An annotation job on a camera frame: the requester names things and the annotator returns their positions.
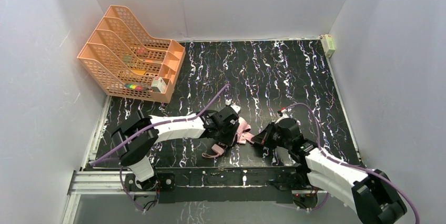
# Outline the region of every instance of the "pink fabric strap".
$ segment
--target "pink fabric strap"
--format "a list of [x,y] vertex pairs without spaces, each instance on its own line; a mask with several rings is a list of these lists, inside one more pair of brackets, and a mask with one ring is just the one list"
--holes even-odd
[[238,144],[246,144],[246,141],[254,144],[254,142],[251,140],[251,138],[254,136],[253,134],[249,133],[251,131],[251,125],[249,125],[245,119],[238,118],[238,122],[240,125],[238,126],[236,138]]
[[[243,118],[238,118],[238,122],[240,125],[238,126],[236,135],[234,136],[234,141],[236,141],[237,144],[246,144],[246,141],[250,142],[251,144],[254,144],[252,141],[253,134],[249,133],[251,130],[251,126],[245,121]],[[223,147],[219,144],[214,144],[212,146],[212,150],[215,152],[214,155],[209,155],[207,153],[202,153],[201,156],[204,158],[216,158],[219,156],[222,156],[225,153],[226,146],[223,145]]]
[[222,156],[225,153],[225,149],[223,149],[218,144],[212,145],[212,150],[216,153],[215,155],[209,155],[207,153],[201,153],[201,156],[204,157],[204,158],[215,158],[215,157]]

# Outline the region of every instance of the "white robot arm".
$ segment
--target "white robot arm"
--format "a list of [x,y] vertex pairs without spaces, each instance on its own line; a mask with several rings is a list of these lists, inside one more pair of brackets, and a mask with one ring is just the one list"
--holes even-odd
[[[121,165],[132,170],[143,190],[149,189],[156,183],[156,172],[146,156],[153,144],[183,137],[206,137],[231,146],[239,127],[239,112],[240,107],[235,105],[227,105],[221,111],[207,110],[200,116],[157,117],[145,116],[139,111],[137,116],[132,115],[114,130],[111,138],[117,146],[141,128],[157,124],[118,151]],[[252,138],[255,145],[286,148],[293,160],[301,164],[298,172],[308,184],[337,197],[352,208],[364,224],[392,224],[407,212],[395,189],[377,177],[340,165],[341,160],[338,164],[333,162],[334,156],[322,153],[315,143],[305,139],[296,120],[282,112],[278,120],[270,122]],[[171,123],[159,125],[166,120]],[[386,177],[379,170],[375,172]]]

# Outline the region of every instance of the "black and white patterned surface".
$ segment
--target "black and white patterned surface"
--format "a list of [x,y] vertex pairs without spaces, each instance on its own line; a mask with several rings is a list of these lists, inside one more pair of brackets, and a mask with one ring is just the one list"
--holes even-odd
[[[226,83],[226,99],[242,107],[240,114],[257,134],[277,112],[295,102],[309,105],[321,125],[321,142],[337,157],[359,164],[331,72],[319,40],[185,43],[186,58],[169,104],[113,97],[97,156],[114,147],[109,131],[137,109],[156,116],[180,116],[200,111]],[[314,122],[305,108],[290,111],[306,138],[315,140]],[[249,144],[228,149],[223,157],[205,159],[213,139],[176,139],[156,144],[150,151],[155,167],[291,166],[285,149],[258,149]],[[101,167],[117,168],[116,162]]]

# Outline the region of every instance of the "small device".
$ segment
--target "small device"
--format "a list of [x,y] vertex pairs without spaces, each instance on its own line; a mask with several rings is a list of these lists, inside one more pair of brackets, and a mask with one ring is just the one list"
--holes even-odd
[[165,93],[167,89],[167,85],[164,82],[163,78],[155,77],[152,81],[151,88],[153,91],[156,91],[158,93]]
[[322,35],[322,48],[326,57],[331,57],[335,51],[335,44],[331,35]]

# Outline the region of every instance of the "cable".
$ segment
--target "cable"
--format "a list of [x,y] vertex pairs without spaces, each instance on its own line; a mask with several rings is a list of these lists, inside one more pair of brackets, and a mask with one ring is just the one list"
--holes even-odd
[[107,161],[119,161],[119,157],[107,157],[107,158],[104,158],[104,160],[102,160],[102,162],[107,162]]
[[314,208],[312,208],[311,211],[318,210],[319,208],[321,208],[321,207],[325,204],[325,202],[327,202],[327,200],[328,200],[328,196],[330,196],[329,193],[325,194],[325,198],[323,199],[323,201],[321,202],[321,204],[318,205],[318,206],[315,206]]
[[398,192],[398,193],[399,193],[399,194],[406,200],[406,202],[407,202],[407,203],[410,205],[410,207],[412,208],[413,214],[415,215],[415,224],[420,224],[420,215],[419,215],[419,213],[418,213],[417,208],[415,207],[415,204],[412,202],[412,200],[409,199],[409,196],[408,196],[407,194],[405,194],[405,193],[404,193],[404,192],[403,192],[397,185],[395,185],[394,183],[392,183],[389,179],[387,179],[387,178],[381,176],[380,174],[378,174],[378,173],[376,173],[376,172],[374,172],[374,171],[372,171],[372,170],[369,170],[369,169],[366,169],[366,168],[362,168],[362,167],[360,167],[360,166],[351,165],[351,164],[348,164],[348,163],[343,162],[343,161],[341,161],[341,160],[336,160],[336,159],[334,159],[334,158],[328,156],[328,155],[325,153],[325,150],[322,149],[321,144],[320,144],[320,132],[319,132],[320,130],[319,130],[319,123],[318,123],[318,120],[316,119],[316,115],[314,114],[313,110],[311,110],[311,108],[310,108],[307,104],[305,104],[305,103],[294,103],[294,104],[288,106],[286,109],[288,110],[289,108],[294,107],[294,106],[304,106],[304,107],[306,107],[306,108],[308,109],[308,111],[310,111],[310,113],[311,113],[313,119],[315,120],[315,124],[316,124],[318,149],[321,151],[321,153],[322,153],[322,155],[323,155],[324,157],[326,157],[328,160],[330,160],[330,161],[332,161],[332,162],[335,162],[335,163],[337,163],[337,164],[340,164],[340,165],[342,165],[342,166],[349,167],[349,168],[356,169],[356,170],[364,171],[364,172],[366,172],[367,174],[370,174],[370,175],[372,175],[372,176],[375,176],[375,177],[381,179],[382,181],[386,182],[389,186],[393,187],[393,188],[394,188],[394,189],[395,189],[395,190],[396,190],[396,191],[397,191],[397,192]]
[[218,96],[221,95],[221,93],[223,93],[223,91],[230,87],[231,85],[228,83],[226,84],[222,89],[220,89],[220,91],[218,91],[217,94],[215,94],[215,96],[212,98],[212,100],[206,105],[206,107],[203,108],[203,110],[201,110],[197,115],[190,117],[190,118],[181,118],[181,119],[174,119],[174,120],[164,120],[164,121],[160,121],[158,123],[154,123],[154,124],[150,124],[142,129],[140,129],[138,132],[134,133],[133,135],[131,135],[129,138],[127,138],[125,141],[121,142],[118,146],[116,146],[115,148],[113,148],[112,150],[110,150],[109,152],[105,153],[103,156],[99,157],[98,159],[90,162],[91,166],[95,166],[101,162],[103,162],[104,160],[106,160],[107,157],[109,157],[111,154],[115,153],[117,150],[119,150],[120,148],[122,148],[124,145],[126,145],[128,142],[130,142],[131,140],[135,139],[135,137],[137,137],[139,134],[153,128],[159,125],[163,125],[163,124],[167,124],[167,123],[177,123],[180,121],[187,121],[187,120],[194,120],[198,117],[200,117],[209,107],[210,105],[212,105],[215,100],[217,99]]
[[317,194],[318,194],[318,192],[319,192],[319,188],[318,188],[318,187],[316,187],[316,191],[315,191],[315,193],[314,193],[313,195],[317,195]]
[[121,167],[119,169],[119,180],[121,181],[121,185],[123,186],[123,191],[126,193],[126,195],[128,196],[128,198],[133,202],[133,204],[135,205],[135,207],[143,212],[145,212],[145,208],[142,207],[140,204],[138,204],[133,197],[130,195],[130,193],[127,191],[127,188],[125,188],[125,184],[123,182],[123,167]]
[[[104,161],[109,161],[110,158],[108,158],[111,154],[113,154],[114,152],[116,152],[119,148],[121,148],[122,146],[126,145],[129,141],[133,140],[135,137],[137,137],[139,134],[141,134],[142,132],[145,132],[153,127],[159,126],[159,125],[163,125],[163,124],[167,124],[167,123],[176,123],[176,122],[180,122],[180,121],[187,121],[187,120],[194,120],[198,117],[200,117],[209,107],[210,105],[212,105],[215,100],[217,99],[218,96],[221,95],[221,93],[223,93],[223,91],[230,87],[231,85],[228,83],[226,84],[222,89],[220,89],[220,91],[218,91],[217,94],[215,94],[215,96],[212,98],[212,100],[203,108],[203,110],[201,110],[197,115],[191,117],[191,118],[182,118],[182,119],[174,119],[174,120],[165,120],[165,121],[160,121],[158,123],[154,123],[154,124],[150,124],[144,128],[142,128],[141,130],[139,130],[138,132],[134,133],[133,135],[131,135],[129,138],[127,138],[125,141],[121,142],[118,146],[116,146],[115,148],[113,148],[112,150],[110,150],[109,152],[107,152],[106,154],[104,154],[103,156],[99,157],[98,159],[96,159],[95,161],[90,162],[91,166],[95,166],[101,162]],[[128,196],[128,198],[133,202],[133,204],[135,205],[135,207],[143,212],[145,212],[145,208],[146,205],[144,205],[144,207],[142,207],[140,204],[138,204],[134,198],[130,195],[130,193],[127,191],[127,188],[124,185],[123,182],[123,167],[121,167],[119,169],[119,180],[121,181],[121,185],[123,187],[123,191],[125,192],[125,194]],[[159,200],[159,189],[156,190],[156,195],[157,195],[157,199],[156,202],[158,202]]]
[[150,206],[147,208],[147,211],[150,210],[152,207],[155,207],[156,202],[157,202],[156,200],[151,201],[151,204],[150,204]]
[[152,203],[152,205],[153,205],[154,202],[156,202],[156,200],[152,200],[152,201],[147,202],[147,203],[144,205],[144,209],[146,209],[146,207],[147,207],[150,203]]

